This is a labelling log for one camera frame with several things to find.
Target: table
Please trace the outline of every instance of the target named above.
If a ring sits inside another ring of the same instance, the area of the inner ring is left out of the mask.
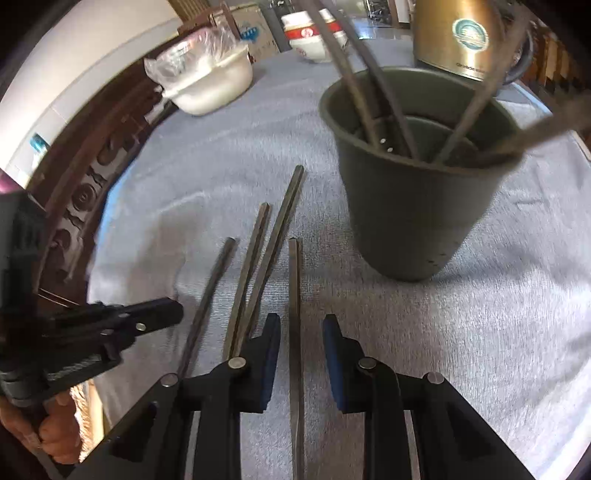
[[[408,40],[369,45],[384,65],[412,63]],[[186,317],[139,339],[96,379],[110,420],[176,369],[215,256],[234,236],[239,248],[192,373],[220,362],[258,206],[272,204],[273,221],[301,163],[307,172],[288,235],[303,241],[306,478],[362,474],[363,418],[341,415],[330,393],[320,328],[327,313],[395,371],[442,372],[536,478],[565,478],[591,441],[591,167],[573,134],[526,155],[442,272],[400,283],[353,245],[335,144],[317,113],[334,67],[291,51],[254,68],[254,84],[234,103],[160,125],[111,195],[89,300],[132,303],[176,286]],[[514,87],[501,98],[521,125],[544,114]],[[291,476],[287,257],[286,244],[262,299],[261,321],[268,312],[282,318],[282,344],[267,412],[242,418],[245,479]]]

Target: white wall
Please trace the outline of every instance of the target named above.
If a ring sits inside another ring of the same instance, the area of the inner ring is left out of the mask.
[[[40,125],[55,137],[96,90],[180,24],[166,0],[82,0],[36,45],[0,102],[0,168],[28,147],[42,117],[55,117]]]

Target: plastic bag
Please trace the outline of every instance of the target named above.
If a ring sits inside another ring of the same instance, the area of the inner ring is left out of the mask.
[[[148,77],[169,89],[207,75],[243,43],[226,27],[201,28],[155,60],[144,59],[144,68]]]

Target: black clamp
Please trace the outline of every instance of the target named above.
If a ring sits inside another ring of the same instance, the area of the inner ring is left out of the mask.
[[[168,298],[125,307],[95,303],[36,317],[34,329],[17,331],[0,350],[0,388],[17,407],[41,406],[117,366],[136,337],[182,319],[183,306]]]
[[[193,414],[200,411],[193,478],[239,480],[240,413],[263,413],[275,378],[279,317],[240,356],[206,375],[158,380],[69,476],[72,480],[184,478]]]
[[[395,373],[343,337],[335,315],[323,323],[330,385],[342,413],[365,412],[364,480],[411,480],[404,411],[412,416],[421,480],[533,480],[498,435],[445,378]]]

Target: wooden chair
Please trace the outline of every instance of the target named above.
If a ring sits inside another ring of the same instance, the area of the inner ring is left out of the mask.
[[[210,8],[179,29],[178,37],[150,51],[162,51],[213,25],[222,11],[239,39],[228,6]],[[138,59],[82,107],[45,154],[27,190],[47,211],[44,251],[37,274],[43,312],[86,302],[86,270],[95,248],[106,196],[141,151],[154,128],[176,111]]]

